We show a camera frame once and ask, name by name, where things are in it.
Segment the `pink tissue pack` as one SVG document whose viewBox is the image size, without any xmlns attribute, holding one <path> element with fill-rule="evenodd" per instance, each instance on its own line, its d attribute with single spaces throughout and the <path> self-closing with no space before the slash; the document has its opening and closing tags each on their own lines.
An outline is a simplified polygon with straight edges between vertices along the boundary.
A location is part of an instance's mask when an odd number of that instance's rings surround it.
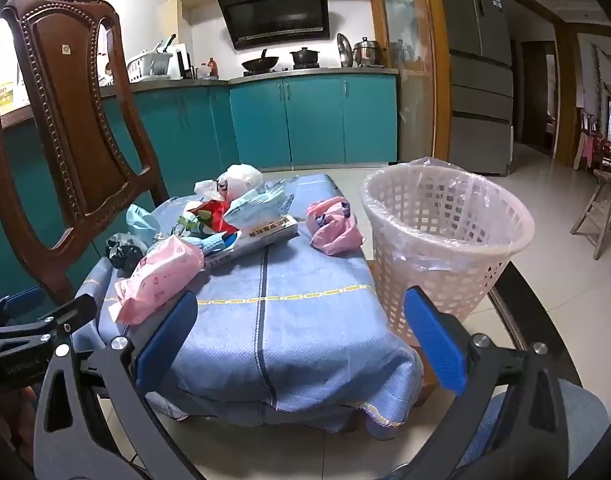
<svg viewBox="0 0 611 480">
<path fill-rule="evenodd" d="M 115 300 L 108 307 L 113 322 L 137 325 L 178 294 L 204 267 L 198 245 L 172 235 L 138 262 L 129 278 L 114 284 Z"/>
</svg>

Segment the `dark bag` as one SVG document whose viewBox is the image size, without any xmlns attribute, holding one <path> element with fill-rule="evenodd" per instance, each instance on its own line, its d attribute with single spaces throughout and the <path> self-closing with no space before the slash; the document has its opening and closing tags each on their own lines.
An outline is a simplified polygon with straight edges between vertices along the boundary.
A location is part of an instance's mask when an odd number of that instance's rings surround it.
<svg viewBox="0 0 611 480">
<path fill-rule="evenodd" d="M 104 243 L 104 253 L 121 278 L 128 278 L 139 261 L 147 254 L 148 247 L 136 236 L 115 233 Z"/>
</svg>

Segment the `white blue medicine box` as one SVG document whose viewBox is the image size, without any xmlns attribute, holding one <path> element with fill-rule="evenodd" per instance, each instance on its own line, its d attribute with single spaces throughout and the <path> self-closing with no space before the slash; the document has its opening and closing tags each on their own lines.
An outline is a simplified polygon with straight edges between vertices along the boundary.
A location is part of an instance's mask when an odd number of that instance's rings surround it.
<svg viewBox="0 0 611 480">
<path fill-rule="evenodd" d="M 238 231 L 226 235 L 224 248 L 206 256 L 204 267 L 206 269 L 215 268 L 274 243 L 291 240 L 292 237 L 299 234 L 298 226 L 299 222 L 287 214 L 265 226 L 258 226 L 250 232 Z"/>
</svg>

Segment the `red wrapper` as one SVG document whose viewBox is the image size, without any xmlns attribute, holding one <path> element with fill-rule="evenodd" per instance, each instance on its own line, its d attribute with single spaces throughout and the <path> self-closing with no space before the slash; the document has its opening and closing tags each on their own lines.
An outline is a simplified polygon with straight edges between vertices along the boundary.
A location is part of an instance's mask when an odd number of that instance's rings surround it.
<svg viewBox="0 0 611 480">
<path fill-rule="evenodd" d="M 177 219 L 177 225 L 188 236 L 208 238 L 215 234 L 236 233 L 235 226 L 225 221 L 229 204 L 224 200 L 190 200 Z"/>
</svg>

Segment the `pink wrapper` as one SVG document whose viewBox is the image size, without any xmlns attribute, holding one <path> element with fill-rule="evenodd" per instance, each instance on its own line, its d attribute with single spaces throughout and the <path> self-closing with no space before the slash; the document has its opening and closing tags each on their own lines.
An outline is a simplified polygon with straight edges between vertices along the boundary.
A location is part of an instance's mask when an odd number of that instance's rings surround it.
<svg viewBox="0 0 611 480">
<path fill-rule="evenodd" d="M 351 252 L 364 243 L 351 205 L 342 196 L 308 206 L 305 225 L 311 234 L 311 245 L 327 256 Z"/>
</svg>

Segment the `white plastic bag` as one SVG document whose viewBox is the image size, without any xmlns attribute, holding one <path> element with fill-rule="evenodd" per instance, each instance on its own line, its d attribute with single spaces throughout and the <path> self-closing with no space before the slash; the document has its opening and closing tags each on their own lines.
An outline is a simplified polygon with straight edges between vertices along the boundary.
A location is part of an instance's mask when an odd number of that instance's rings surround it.
<svg viewBox="0 0 611 480">
<path fill-rule="evenodd" d="M 247 164 L 232 165 L 215 180 L 194 184 L 194 194 L 206 200 L 231 202 L 264 182 L 260 170 Z"/>
</svg>

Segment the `clear blue plastic package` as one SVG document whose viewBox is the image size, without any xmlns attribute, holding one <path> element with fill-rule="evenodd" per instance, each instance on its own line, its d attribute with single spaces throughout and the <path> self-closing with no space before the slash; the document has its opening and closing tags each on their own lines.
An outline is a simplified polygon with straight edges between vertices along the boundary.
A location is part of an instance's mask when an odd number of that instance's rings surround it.
<svg viewBox="0 0 611 480">
<path fill-rule="evenodd" d="M 223 219 L 241 232 L 272 223 L 288 214 L 294 197 L 289 186 L 288 180 L 261 183 L 233 200 Z"/>
</svg>

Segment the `pink lattice trash basket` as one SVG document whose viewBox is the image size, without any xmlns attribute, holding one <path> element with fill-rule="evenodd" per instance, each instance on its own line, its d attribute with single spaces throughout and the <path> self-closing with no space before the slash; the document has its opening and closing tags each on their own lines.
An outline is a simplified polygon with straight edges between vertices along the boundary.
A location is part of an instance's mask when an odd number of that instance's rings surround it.
<svg viewBox="0 0 611 480">
<path fill-rule="evenodd" d="M 418 341 L 403 312 L 407 289 L 420 287 L 440 311 L 464 321 L 535 232 L 513 193 L 431 157 L 373 172 L 361 200 L 377 297 L 392 332 L 411 346 Z"/>
</svg>

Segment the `teal lower kitchen cabinets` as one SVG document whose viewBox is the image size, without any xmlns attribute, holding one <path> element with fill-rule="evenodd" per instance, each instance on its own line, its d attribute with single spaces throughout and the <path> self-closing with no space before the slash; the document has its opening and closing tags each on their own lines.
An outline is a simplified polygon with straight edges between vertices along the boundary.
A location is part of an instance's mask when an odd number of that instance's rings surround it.
<svg viewBox="0 0 611 480">
<path fill-rule="evenodd" d="M 323 70 L 315 75 L 234 82 L 168 81 L 135 92 L 170 196 L 230 165 L 258 169 L 369 165 L 398 159 L 395 76 Z M 19 195 L 37 235 L 64 230 L 32 113 L 7 114 L 4 141 Z M 0 296 L 37 283 L 20 265 L 0 223 Z"/>
</svg>

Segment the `blue checked cloth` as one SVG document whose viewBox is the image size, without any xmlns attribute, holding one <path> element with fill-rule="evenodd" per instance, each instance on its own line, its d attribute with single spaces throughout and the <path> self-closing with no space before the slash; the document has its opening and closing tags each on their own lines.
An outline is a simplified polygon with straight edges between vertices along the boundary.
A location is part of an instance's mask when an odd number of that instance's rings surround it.
<svg viewBox="0 0 611 480">
<path fill-rule="evenodd" d="M 339 432 L 362 415 L 375 438 L 389 439 L 423 388 L 423 362 L 391 332 L 362 252 L 327 256 L 311 245 L 305 211 L 339 196 L 335 182 L 310 174 L 289 190 L 297 236 L 203 267 L 168 300 L 193 292 L 198 316 L 147 401 L 174 419 L 216 417 L 245 427 L 302 424 Z M 148 320 L 112 321 L 108 307 L 118 280 L 108 260 L 88 274 L 81 293 L 94 297 L 99 311 L 74 333 L 78 350 L 119 336 L 135 339 Z"/>
</svg>

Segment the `carved wooden chair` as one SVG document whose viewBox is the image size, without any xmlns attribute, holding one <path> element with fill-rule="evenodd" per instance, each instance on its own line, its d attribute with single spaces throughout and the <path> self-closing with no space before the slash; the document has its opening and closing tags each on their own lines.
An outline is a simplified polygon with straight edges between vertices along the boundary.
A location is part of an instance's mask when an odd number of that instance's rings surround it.
<svg viewBox="0 0 611 480">
<path fill-rule="evenodd" d="M 66 272 L 94 239 L 142 193 L 161 205 L 168 190 L 130 88 L 113 6 L 104 0 L 8 0 L 2 18 L 14 37 L 64 232 L 48 247 L 31 226 L 5 153 L 1 119 L 0 222 L 24 270 L 55 304 L 64 304 L 75 295 Z M 124 157 L 102 106 L 100 37 L 107 39 L 114 93 L 140 171 Z"/>
</svg>

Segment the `wooden stool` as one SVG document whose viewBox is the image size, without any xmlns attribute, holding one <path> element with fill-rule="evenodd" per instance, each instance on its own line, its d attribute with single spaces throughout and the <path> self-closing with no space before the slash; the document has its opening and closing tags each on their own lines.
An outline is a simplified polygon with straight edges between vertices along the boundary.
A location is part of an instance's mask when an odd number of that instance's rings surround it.
<svg viewBox="0 0 611 480">
<path fill-rule="evenodd" d="M 611 172 L 594 169 L 593 175 L 596 179 L 596 186 L 582 214 L 573 224 L 570 234 L 578 235 L 586 222 L 596 226 L 597 233 L 586 234 L 586 237 L 594 245 L 593 259 L 598 260 L 604 252 L 606 236 L 611 230 Z"/>
</svg>

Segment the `grey refrigerator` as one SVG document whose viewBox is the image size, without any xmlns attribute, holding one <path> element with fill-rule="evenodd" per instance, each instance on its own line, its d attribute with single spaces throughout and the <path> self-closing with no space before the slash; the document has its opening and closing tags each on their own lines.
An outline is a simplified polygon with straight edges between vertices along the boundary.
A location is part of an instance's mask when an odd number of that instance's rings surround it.
<svg viewBox="0 0 611 480">
<path fill-rule="evenodd" d="M 505 176 L 513 159 L 511 38 L 502 0 L 442 0 L 452 83 L 449 161 Z"/>
</svg>

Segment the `white dish rack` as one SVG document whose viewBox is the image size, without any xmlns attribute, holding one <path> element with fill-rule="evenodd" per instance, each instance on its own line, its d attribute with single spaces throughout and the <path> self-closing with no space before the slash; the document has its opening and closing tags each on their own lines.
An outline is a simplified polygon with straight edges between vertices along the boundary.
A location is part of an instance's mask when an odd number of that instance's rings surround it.
<svg viewBox="0 0 611 480">
<path fill-rule="evenodd" d="M 168 79 L 170 52 L 144 51 L 126 62 L 128 79 L 132 84 L 139 81 Z"/>
</svg>

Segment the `brown sauce bottle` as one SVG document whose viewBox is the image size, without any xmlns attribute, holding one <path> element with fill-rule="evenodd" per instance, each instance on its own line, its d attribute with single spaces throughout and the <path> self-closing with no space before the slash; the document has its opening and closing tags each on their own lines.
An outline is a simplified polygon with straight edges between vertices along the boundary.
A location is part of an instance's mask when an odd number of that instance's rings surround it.
<svg viewBox="0 0 611 480">
<path fill-rule="evenodd" d="M 218 78 L 218 66 L 214 58 L 209 58 L 208 67 L 209 67 L 209 72 L 210 72 L 209 77 L 212 79 L 217 79 Z"/>
</svg>

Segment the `steel stock pot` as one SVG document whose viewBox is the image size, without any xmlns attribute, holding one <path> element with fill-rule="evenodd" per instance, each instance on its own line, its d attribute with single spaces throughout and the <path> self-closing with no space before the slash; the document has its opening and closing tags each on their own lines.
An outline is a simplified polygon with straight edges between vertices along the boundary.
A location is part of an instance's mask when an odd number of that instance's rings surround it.
<svg viewBox="0 0 611 480">
<path fill-rule="evenodd" d="M 376 40 L 364 37 L 353 47 L 354 63 L 358 66 L 376 66 L 381 64 L 381 48 Z"/>
</svg>

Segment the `steel pot lid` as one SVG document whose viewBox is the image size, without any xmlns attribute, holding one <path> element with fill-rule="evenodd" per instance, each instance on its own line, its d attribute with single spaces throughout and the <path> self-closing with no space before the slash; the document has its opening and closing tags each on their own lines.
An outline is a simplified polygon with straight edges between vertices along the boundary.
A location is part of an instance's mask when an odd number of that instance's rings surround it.
<svg viewBox="0 0 611 480">
<path fill-rule="evenodd" d="M 348 38 L 342 32 L 337 33 L 337 47 L 341 66 L 346 68 L 352 67 L 354 64 L 353 49 Z"/>
</svg>

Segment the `black wok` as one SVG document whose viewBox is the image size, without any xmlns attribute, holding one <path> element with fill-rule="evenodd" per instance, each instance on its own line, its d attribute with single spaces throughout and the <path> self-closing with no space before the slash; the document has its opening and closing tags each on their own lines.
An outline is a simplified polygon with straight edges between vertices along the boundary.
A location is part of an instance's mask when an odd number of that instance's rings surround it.
<svg viewBox="0 0 611 480">
<path fill-rule="evenodd" d="M 264 49 L 259 58 L 252 58 L 252 60 L 242 63 L 242 67 L 247 73 L 250 74 L 263 74 L 270 72 L 278 63 L 277 56 L 267 56 L 267 50 Z"/>
</svg>

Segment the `black cooking pot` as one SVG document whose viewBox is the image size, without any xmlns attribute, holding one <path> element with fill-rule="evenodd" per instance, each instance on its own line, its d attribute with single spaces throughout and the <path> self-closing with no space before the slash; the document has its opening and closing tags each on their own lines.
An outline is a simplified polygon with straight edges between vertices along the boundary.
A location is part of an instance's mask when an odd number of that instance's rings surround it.
<svg viewBox="0 0 611 480">
<path fill-rule="evenodd" d="M 290 53 L 295 70 L 307 70 L 308 68 L 319 68 L 319 52 L 302 47 Z"/>
</svg>

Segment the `wooden glass sliding door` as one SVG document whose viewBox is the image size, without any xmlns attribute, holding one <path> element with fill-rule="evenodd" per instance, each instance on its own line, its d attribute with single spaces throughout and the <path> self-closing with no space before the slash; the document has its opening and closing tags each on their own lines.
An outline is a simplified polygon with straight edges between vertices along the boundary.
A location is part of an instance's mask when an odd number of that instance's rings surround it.
<svg viewBox="0 0 611 480">
<path fill-rule="evenodd" d="M 398 71 L 398 158 L 448 159 L 451 59 L 442 0 L 371 0 L 383 64 Z"/>
</svg>

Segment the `black range hood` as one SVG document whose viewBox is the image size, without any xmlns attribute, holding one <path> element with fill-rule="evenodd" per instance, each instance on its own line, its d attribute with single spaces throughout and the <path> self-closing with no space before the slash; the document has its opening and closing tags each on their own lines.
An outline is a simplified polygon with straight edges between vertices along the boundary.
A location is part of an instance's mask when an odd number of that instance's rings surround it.
<svg viewBox="0 0 611 480">
<path fill-rule="evenodd" d="M 217 0 L 235 50 L 330 38 L 328 0 Z"/>
</svg>

